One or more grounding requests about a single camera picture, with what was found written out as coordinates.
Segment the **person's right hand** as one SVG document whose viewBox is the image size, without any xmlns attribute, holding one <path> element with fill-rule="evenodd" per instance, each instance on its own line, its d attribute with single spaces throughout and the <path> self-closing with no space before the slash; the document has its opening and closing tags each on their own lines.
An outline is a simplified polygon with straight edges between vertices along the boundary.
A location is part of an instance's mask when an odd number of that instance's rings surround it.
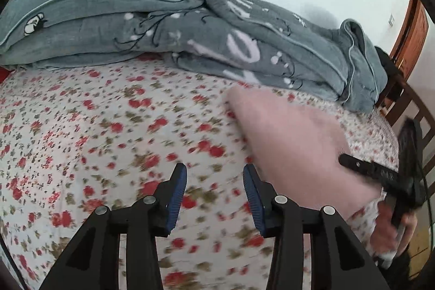
<svg viewBox="0 0 435 290">
<path fill-rule="evenodd" d="M 417 228 L 417 215 L 415 212 L 405 213 L 401 225 L 404 233 L 399 241 L 397 228 L 391 224 L 392 209 L 381 201 L 377 204 L 378 215 L 375 219 L 375 229 L 370 238 L 370 246 L 375 255 L 382 255 L 388 252 L 396 252 L 400 256 L 408 247 L 411 238 Z"/>
</svg>

